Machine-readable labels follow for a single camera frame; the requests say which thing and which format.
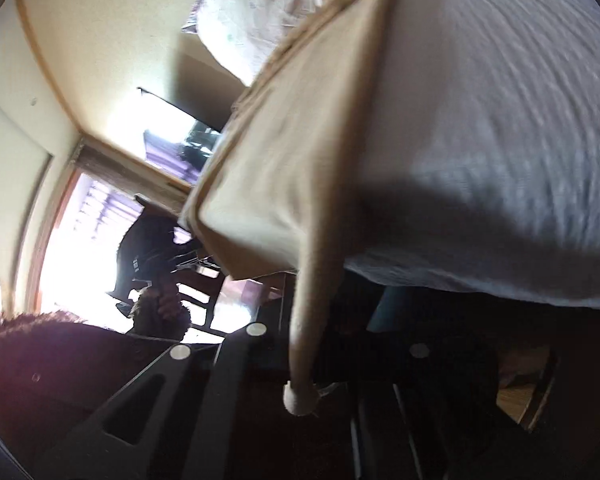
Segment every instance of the tan fabric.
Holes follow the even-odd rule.
[[[330,0],[290,33],[186,206],[234,279],[299,271],[289,347],[298,391],[310,388],[344,259],[361,247],[352,170],[392,1]]]

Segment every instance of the beige blanket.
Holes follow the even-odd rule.
[[[297,270],[285,405],[311,370],[346,256],[362,248],[352,171],[393,0],[330,0],[242,96],[185,211],[236,280]]]

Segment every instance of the white circle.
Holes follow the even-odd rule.
[[[416,343],[411,345],[409,353],[416,359],[425,359],[429,357],[429,347],[424,343]]]
[[[169,355],[171,356],[171,359],[182,361],[191,355],[191,348],[187,345],[176,345],[169,350]]]
[[[267,325],[264,323],[251,323],[247,326],[247,334],[260,337],[261,335],[265,335],[267,333]]]

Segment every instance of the bed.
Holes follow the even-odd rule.
[[[600,0],[325,0],[265,59],[228,1],[205,43],[253,84],[182,219],[234,278],[299,271],[291,412],[342,266],[600,308]]]

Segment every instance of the beige wall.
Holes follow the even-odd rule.
[[[242,91],[196,36],[180,32],[193,0],[24,0],[40,50],[83,129],[129,148],[137,87],[212,126]]]
[[[7,0],[0,9],[0,280],[8,309],[26,309],[40,225],[77,141],[29,49],[15,3]]]

